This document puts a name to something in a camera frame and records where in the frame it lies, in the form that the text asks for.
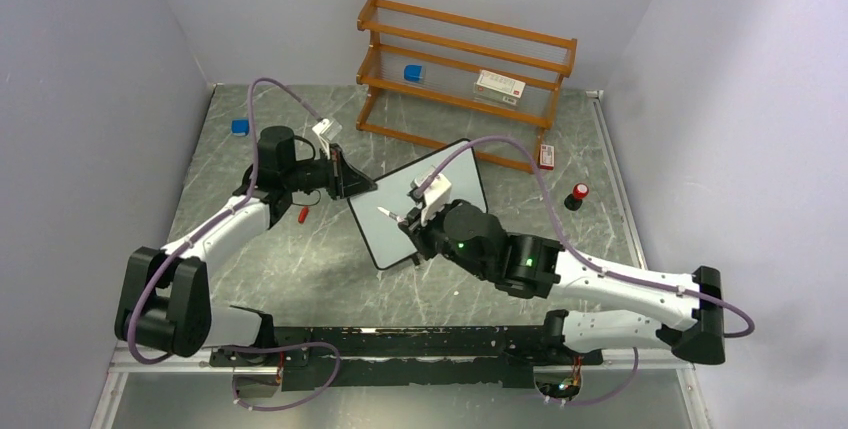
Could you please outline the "red whiteboard marker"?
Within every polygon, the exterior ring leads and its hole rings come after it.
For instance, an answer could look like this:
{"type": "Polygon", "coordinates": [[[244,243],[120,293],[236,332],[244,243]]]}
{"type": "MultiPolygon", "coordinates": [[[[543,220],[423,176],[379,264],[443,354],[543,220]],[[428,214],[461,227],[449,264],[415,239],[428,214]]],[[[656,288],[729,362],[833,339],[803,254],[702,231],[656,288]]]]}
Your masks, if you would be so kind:
{"type": "Polygon", "coordinates": [[[389,219],[391,219],[391,220],[393,220],[393,221],[395,221],[395,222],[397,222],[397,223],[401,223],[401,222],[403,222],[403,221],[404,221],[404,218],[403,218],[402,216],[400,216],[400,215],[396,214],[395,212],[392,212],[392,211],[390,211],[389,209],[386,209],[386,208],[384,208],[384,207],[382,207],[382,206],[378,206],[378,207],[377,207],[377,210],[378,210],[381,214],[383,214],[384,216],[386,216],[387,218],[389,218],[389,219]]]}

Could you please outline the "whiteboard with black frame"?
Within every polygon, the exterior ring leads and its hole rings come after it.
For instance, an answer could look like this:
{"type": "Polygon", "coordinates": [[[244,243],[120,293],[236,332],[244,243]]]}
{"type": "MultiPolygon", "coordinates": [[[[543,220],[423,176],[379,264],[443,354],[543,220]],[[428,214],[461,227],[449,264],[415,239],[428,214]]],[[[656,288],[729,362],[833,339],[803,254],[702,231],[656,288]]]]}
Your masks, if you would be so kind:
{"type": "Polygon", "coordinates": [[[440,209],[460,199],[482,212],[488,211],[475,152],[467,149],[439,172],[424,192],[424,202],[416,202],[411,192],[451,154],[468,141],[459,139],[441,149],[422,156],[376,179],[377,189],[348,200],[374,266],[386,270],[413,256],[415,247],[398,228],[398,221],[388,216],[407,215],[422,207],[429,219],[435,217],[434,205],[440,209]]]}

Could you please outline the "red marker cap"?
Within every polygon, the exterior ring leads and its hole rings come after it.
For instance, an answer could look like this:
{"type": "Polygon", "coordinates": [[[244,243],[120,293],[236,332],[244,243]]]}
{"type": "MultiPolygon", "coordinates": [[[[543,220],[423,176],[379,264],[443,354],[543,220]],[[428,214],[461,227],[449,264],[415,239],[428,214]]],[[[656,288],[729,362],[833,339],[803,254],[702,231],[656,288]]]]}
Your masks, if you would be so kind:
{"type": "Polygon", "coordinates": [[[308,217],[308,215],[309,215],[309,212],[310,212],[310,208],[309,208],[309,207],[307,207],[307,206],[304,206],[304,207],[300,210],[300,213],[299,213],[299,215],[298,215],[298,223],[299,223],[299,224],[303,224],[303,223],[306,221],[306,219],[307,219],[307,217],[308,217]]]}

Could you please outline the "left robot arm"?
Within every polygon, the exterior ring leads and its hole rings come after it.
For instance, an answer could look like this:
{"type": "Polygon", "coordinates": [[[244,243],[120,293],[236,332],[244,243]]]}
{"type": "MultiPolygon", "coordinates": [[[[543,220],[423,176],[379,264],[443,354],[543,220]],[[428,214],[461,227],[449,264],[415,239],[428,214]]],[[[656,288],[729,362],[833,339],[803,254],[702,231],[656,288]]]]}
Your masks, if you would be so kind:
{"type": "Polygon", "coordinates": [[[218,213],[181,239],[130,255],[114,325],[118,339],[159,350],[164,357],[228,347],[254,365],[273,358],[272,316],[214,306],[211,273],[273,228],[292,206],[294,194],[325,191],[333,200],[344,200],[378,187],[346,161],[336,143],[324,143],[309,159],[297,158],[300,139],[286,126],[264,128],[254,163],[218,213]]]}

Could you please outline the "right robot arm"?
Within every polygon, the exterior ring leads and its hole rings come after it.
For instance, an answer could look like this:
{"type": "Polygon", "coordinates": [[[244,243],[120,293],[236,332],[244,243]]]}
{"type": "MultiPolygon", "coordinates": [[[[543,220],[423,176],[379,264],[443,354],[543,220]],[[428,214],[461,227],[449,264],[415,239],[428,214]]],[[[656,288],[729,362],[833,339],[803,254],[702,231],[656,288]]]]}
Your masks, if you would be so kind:
{"type": "Polygon", "coordinates": [[[416,252],[441,256],[475,278],[521,299],[562,295],[602,305],[599,313],[560,310],[539,340],[550,362],[601,349],[667,349],[702,365],[725,362],[718,270],[691,274],[638,269],[570,252],[559,241],[506,231],[499,219],[463,200],[430,216],[413,208],[397,217],[416,252]]]}

